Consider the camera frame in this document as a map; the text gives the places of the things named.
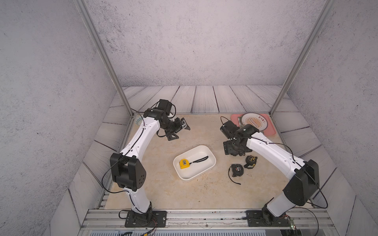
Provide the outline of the round black tape measure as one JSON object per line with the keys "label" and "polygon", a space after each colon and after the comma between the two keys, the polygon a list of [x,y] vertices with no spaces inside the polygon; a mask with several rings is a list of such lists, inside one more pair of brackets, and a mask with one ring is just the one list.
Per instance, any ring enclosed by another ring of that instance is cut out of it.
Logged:
{"label": "round black tape measure", "polygon": [[256,156],[249,155],[246,157],[245,169],[253,169],[256,166],[258,158]]}

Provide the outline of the large black tape measure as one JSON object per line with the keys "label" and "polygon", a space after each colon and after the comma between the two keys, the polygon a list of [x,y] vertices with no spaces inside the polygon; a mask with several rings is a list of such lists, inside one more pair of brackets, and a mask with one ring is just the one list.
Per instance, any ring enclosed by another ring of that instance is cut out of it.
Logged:
{"label": "large black tape measure", "polygon": [[241,185],[240,183],[235,182],[232,178],[234,177],[241,177],[244,175],[244,168],[241,164],[231,164],[231,166],[228,169],[228,177],[229,179],[238,185]]}

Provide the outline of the white plastic storage box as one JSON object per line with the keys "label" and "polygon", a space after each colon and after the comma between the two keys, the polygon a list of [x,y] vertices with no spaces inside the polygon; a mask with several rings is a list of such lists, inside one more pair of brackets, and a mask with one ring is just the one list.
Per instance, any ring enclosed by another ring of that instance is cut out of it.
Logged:
{"label": "white plastic storage box", "polygon": [[[180,169],[179,162],[182,159],[187,159],[191,163],[189,168]],[[205,145],[199,145],[176,156],[173,160],[173,167],[181,180],[191,181],[211,170],[216,162],[216,157],[211,150]]]}

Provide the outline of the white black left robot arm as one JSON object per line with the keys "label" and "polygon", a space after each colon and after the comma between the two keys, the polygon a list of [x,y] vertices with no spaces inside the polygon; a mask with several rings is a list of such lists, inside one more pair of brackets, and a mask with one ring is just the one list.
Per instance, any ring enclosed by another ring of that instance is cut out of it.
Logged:
{"label": "white black left robot arm", "polygon": [[124,149],[110,157],[112,181],[122,192],[127,193],[132,204],[132,211],[141,217],[152,214],[152,204],[143,189],[147,172],[142,165],[144,153],[160,129],[165,134],[162,138],[173,141],[179,138],[177,133],[182,129],[190,130],[184,118],[176,118],[171,113],[175,107],[170,101],[161,99],[154,107],[148,108],[142,115],[142,124]]}

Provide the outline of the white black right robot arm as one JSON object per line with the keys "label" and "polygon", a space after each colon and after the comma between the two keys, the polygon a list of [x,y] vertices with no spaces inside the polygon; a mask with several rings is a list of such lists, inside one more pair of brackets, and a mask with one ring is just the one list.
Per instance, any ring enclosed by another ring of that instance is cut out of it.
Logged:
{"label": "white black right robot arm", "polygon": [[255,151],[289,180],[282,193],[262,208],[262,220],[265,224],[272,225],[289,209],[305,205],[319,190],[319,165],[315,161],[296,157],[292,151],[281,148],[283,144],[270,141],[250,124],[238,127],[232,121],[227,121],[220,127],[220,131],[228,139],[223,143],[226,155],[237,156]]}

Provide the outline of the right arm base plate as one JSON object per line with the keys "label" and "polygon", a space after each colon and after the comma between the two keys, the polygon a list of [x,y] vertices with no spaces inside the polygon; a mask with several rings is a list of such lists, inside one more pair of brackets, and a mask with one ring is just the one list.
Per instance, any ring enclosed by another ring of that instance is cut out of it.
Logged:
{"label": "right arm base plate", "polygon": [[261,210],[247,210],[246,220],[249,227],[290,227],[290,220],[285,216],[271,217]]}

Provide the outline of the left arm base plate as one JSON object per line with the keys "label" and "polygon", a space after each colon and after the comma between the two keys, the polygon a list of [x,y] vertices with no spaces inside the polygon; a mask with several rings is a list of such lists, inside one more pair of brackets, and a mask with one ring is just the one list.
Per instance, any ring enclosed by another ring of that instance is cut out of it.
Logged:
{"label": "left arm base plate", "polygon": [[126,228],[164,228],[167,211],[151,211],[144,214],[129,211],[126,217]]}

